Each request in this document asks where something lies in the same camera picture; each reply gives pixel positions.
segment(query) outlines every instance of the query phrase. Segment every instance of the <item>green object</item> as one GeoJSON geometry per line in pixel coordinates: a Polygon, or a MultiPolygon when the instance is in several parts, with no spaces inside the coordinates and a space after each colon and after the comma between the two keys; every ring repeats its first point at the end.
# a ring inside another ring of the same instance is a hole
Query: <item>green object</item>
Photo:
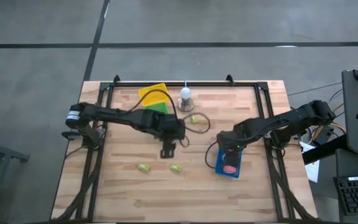
{"type": "Polygon", "coordinates": [[[138,168],[144,172],[148,172],[150,170],[150,166],[147,164],[139,164],[138,168]]]}
{"type": "Polygon", "coordinates": [[[168,114],[167,104],[164,103],[164,102],[156,103],[156,104],[153,104],[153,105],[148,105],[148,106],[145,106],[144,108],[168,114]]]}
{"type": "Polygon", "coordinates": [[[198,122],[198,119],[193,115],[193,116],[190,117],[190,121],[191,121],[192,124],[195,124],[195,123],[198,122]]]}
{"type": "Polygon", "coordinates": [[[171,170],[174,171],[174,172],[180,173],[181,172],[181,166],[176,165],[176,164],[172,164],[171,165],[171,170]]]}

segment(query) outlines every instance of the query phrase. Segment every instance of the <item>blue box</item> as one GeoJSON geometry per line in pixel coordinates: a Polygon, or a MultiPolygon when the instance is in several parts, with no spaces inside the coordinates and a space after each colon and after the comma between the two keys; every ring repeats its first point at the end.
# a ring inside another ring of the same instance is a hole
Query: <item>blue box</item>
{"type": "MultiPolygon", "coordinates": [[[[242,151],[239,153],[240,161],[241,161],[241,157],[242,157],[242,151]]],[[[237,172],[235,174],[228,174],[228,173],[223,172],[223,159],[224,159],[224,150],[219,149],[218,156],[216,158],[215,174],[225,175],[226,177],[239,178],[240,169],[241,169],[241,162],[239,163],[239,167],[237,168],[237,172]]]]}

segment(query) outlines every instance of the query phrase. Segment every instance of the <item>concrete floor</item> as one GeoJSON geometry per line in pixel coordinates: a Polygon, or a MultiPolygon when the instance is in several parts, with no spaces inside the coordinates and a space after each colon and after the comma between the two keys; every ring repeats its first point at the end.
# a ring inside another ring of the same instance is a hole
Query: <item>concrete floor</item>
{"type": "MultiPolygon", "coordinates": [[[[92,43],[102,5],[103,0],[0,0],[0,44],[92,43]]],[[[358,41],[358,1],[112,0],[100,40],[236,41],[358,41]]],[[[67,130],[65,116],[78,100],[89,54],[90,49],[0,49],[0,144],[31,153],[27,164],[14,161],[9,168],[0,222],[48,220],[67,145],[60,133],[67,130]]],[[[358,47],[99,49],[90,79],[222,80],[231,74],[236,80],[284,80],[291,94],[340,82],[341,71],[353,68],[358,47]]],[[[328,100],[340,88],[295,94],[290,103],[328,100]]],[[[332,107],[340,103],[337,98],[332,107]]],[[[337,122],[344,125],[344,117],[337,122]]],[[[312,188],[319,216],[337,220],[337,201],[321,196],[326,185],[312,188]]]]}

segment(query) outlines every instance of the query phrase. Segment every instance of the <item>wooden table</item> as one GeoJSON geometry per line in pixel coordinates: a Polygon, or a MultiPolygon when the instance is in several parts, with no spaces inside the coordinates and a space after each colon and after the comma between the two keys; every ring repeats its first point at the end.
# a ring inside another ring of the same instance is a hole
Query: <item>wooden table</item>
{"type": "MultiPolygon", "coordinates": [[[[267,81],[275,114],[290,109],[283,81],[267,81]]],[[[95,103],[100,82],[84,82],[80,101],[95,103]]],[[[138,100],[138,88],[115,87],[112,108],[128,110],[138,100]]],[[[211,119],[206,134],[186,132],[188,148],[177,144],[173,159],[161,159],[162,143],[149,134],[129,126],[109,124],[94,222],[254,222],[275,221],[275,207],[269,170],[262,140],[250,144],[244,151],[238,179],[214,173],[204,163],[207,147],[221,130],[247,118],[258,117],[255,92],[249,87],[193,87],[193,111],[211,119]],[[150,172],[138,170],[139,163],[150,165],[150,172]],[[170,164],[183,167],[181,174],[170,170],[170,164]]],[[[168,88],[174,101],[180,88],[168,88]]],[[[186,113],[179,112],[182,118],[186,113]]],[[[204,129],[206,121],[186,125],[204,129]]],[[[68,152],[78,148],[81,140],[72,141],[68,152]]],[[[217,145],[208,154],[215,163],[217,145]]],[[[53,208],[52,217],[59,216],[81,184],[86,149],[67,158],[53,208]]],[[[284,157],[290,188],[300,203],[316,217],[316,210],[299,147],[286,148],[284,157]]],[[[286,213],[283,194],[282,207],[286,213]]],[[[85,202],[84,211],[88,210],[85,202]]]]}

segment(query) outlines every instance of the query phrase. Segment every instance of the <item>white ball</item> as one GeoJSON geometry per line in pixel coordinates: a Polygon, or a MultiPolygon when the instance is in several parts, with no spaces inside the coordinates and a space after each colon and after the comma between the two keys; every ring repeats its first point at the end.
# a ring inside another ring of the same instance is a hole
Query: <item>white ball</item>
{"type": "Polygon", "coordinates": [[[191,96],[191,91],[189,88],[184,87],[180,90],[180,97],[182,97],[183,99],[187,100],[189,99],[191,96]]]}

